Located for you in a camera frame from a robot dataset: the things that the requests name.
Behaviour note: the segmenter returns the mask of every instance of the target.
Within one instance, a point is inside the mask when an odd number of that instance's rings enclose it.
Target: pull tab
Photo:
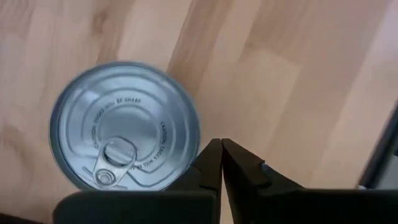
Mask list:
[[[108,139],[101,147],[94,166],[93,180],[101,189],[119,183],[137,159],[137,149],[123,138]]]

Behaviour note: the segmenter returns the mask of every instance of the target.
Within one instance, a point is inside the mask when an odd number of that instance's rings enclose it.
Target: light wood floor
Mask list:
[[[353,188],[398,97],[398,0],[0,0],[0,212],[51,221],[76,189],[48,144],[78,73],[138,60],[306,187]],[[222,223],[231,223],[226,194]]]

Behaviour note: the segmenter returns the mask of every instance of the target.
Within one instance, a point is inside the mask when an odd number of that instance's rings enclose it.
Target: can rim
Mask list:
[[[96,65],[92,68],[89,68],[87,70],[85,70],[84,72],[80,73],[79,75],[77,75],[75,78],[73,78],[69,84],[62,90],[61,94],[58,96],[54,107],[52,108],[52,113],[51,113],[51,117],[50,117],[50,122],[49,122],[49,145],[50,145],[50,150],[52,152],[52,155],[55,159],[55,162],[57,163],[58,167],[60,168],[60,170],[62,171],[62,173],[64,174],[64,176],[78,189],[80,190],[97,190],[96,188],[90,186],[89,184],[87,184],[84,180],[82,180],[77,174],[74,173],[73,169],[70,167],[70,165],[68,164],[63,152],[62,152],[62,148],[60,145],[60,139],[59,139],[59,121],[60,121],[60,116],[62,113],[62,108],[66,102],[66,100],[68,99],[68,97],[70,96],[70,93],[73,91],[73,86],[77,85],[77,83],[79,83],[80,81],[84,80],[86,77],[95,74],[96,72],[105,69],[105,68],[109,68],[109,67],[117,67],[117,66],[133,66],[133,67],[140,67],[146,70],[150,70],[160,76],[162,76],[162,78],[165,78],[171,85],[173,85],[176,89],[178,89],[179,91],[181,91],[183,94],[181,95],[182,98],[186,98],[186,103],[189,104],[189,107],[191,107],[193,109],[193,112],[195,114],[196,120],[197,120],[197,126],[198,126],[198,132],[197,132],[197,138],[199,139],[199,141],[197,142],[196,145],[196,156],[199,153],[199,147],[200,147],[200,130],[201,130],[201,126],[200,126],[200,119],[199,119],[199,115],[197,112],[197,109],[195,107],[195,105],[193,104],[193,100],[192,97],[185,91],[185,89],[181,86],[181,84],[179,84],[178,82],[176,82],[174,79],[170,78],[165,72],[154,68],[146,63],[143,62],[132,62],[132,61],[117,61],[117,62],[108,62],[108,63],[102,63],[99,65]],[[188,163],[192,164],[192,162],[196,159],[196,156],[193,156],[192,158],[190,158],[190,161]],[[186,166],[183,170],[183,172],[178,175],[175,179],[179,178],[187,169],[189,168],[189,166]]]

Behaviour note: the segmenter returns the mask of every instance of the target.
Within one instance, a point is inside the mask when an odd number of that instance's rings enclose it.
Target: wooden table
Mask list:
[[[397,21],[393,0],[0,0],[0,212],[51,222],[77,191],[52,106],[114,60],[177,79],[203,146],[231,138],[304,186],[353,188],[398,96]]]

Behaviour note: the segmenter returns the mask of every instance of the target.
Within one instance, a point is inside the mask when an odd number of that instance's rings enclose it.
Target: can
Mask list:
[[[162,190],[195,160],[200,125],[189,95],[164,72],[111,62],[64,89],[49,141],[79,189]]]

